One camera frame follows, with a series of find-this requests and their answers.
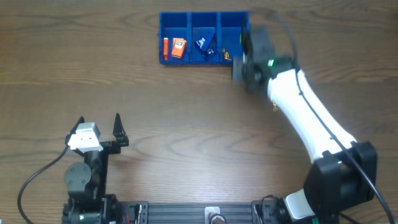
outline green light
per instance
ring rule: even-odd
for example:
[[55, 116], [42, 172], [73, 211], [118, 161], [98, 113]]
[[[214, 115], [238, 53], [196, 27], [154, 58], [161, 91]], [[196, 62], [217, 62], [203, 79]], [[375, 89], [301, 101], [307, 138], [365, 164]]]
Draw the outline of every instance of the green light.
[[274, 64], [274, 60], [268, 60], [268, 67], [271, 67]]

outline tabletop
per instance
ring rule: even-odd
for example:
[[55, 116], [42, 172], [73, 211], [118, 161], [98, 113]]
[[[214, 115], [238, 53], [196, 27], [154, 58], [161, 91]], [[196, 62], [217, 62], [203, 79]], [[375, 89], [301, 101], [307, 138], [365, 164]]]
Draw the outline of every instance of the tabletop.
[[[80, 116], [111, 139], [120, 113], [130, 146], [109, 158], [107, 193], [148, 202], [251, 202], [302, 188], [308, 154], [265, 96], [231, 84], [224, 66], [159, 63], [160, 11], [250, 10], [278, 52], [358, 141], [378, 151], [377, 187], [398, 215], [398, 4], [393, 0], [0, 1], [0, 219], [23, 223], [17, 194], [64, 148]], [[68, 151], [26, 188], [35, 223], [59, 223]], [[345, 213], [387, 222], [377, 199]]]

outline wooden table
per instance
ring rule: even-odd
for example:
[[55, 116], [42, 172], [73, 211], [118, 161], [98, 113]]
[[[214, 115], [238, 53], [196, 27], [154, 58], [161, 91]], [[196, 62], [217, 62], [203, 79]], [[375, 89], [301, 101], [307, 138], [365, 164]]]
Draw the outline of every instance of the wooden table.
[[[298, 59], [331, 114], [378, 149], [377, 187], [398, 215], [398, 4], [393, 0], [0, 2], [0, 219], [23, 223], [17, 193], [56, 158], [79, 116], [110, 139], [121, 114], [130, 146], [111, 156], [107, 192], [149, 202], [250, 202], [300, 189], [307, 152], [265, 97], [233, 88], [229, 67], [159, 64], [159, 11], [253, 10], [278, 52]], [[64, 158], [28, 186], [35, 223], [59, 223]], [[386, 222], [377, 199], [348, 211]]]

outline blue tray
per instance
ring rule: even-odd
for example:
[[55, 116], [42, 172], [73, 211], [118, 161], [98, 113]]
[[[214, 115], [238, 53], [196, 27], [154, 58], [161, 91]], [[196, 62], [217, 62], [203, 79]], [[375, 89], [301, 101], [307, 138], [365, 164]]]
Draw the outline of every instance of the blue tray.
[[[243, 20], [249, 27], [249, 12], [161, 12], [159, 22], [159, 62], [164, 65], [232, 65], [225, 60], [221, 49], [229, 57], [242, 55], [240, 44]], [[205, 59], [194, 42], [214, 30], [216, 55]], [[163, 38], [169, 38], [169, 59], [163, 60]], [[173, 38], [184, 38], [187, 41], [183, 58], [171, 57]]]

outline wood grain surface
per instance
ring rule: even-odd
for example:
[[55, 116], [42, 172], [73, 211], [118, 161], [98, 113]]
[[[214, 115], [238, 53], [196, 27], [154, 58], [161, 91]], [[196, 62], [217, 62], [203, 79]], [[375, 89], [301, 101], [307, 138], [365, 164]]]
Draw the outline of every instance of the wood grain surface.
[[[110, 139], [116, 112], [130, 146], [110, 157], [108, 193], [149, 202], [250, 202], [303, 185], [307, 152], [282, 113], [233, 88], [229, 67], [159, 64], [159, 11], [251, 10], [278, 52], [299, 62], [336, 120], [378, 149], [377, 187], [398, 216], [398, 3], [360, 1], [0, 1], [0, 219], [23, 223], [17, 193], [56, 158], [79, 116]], [[60, 223], [65, 157], [22, 198], [35, 223]], [[379, 202], [345, 211], [386, 222]]]

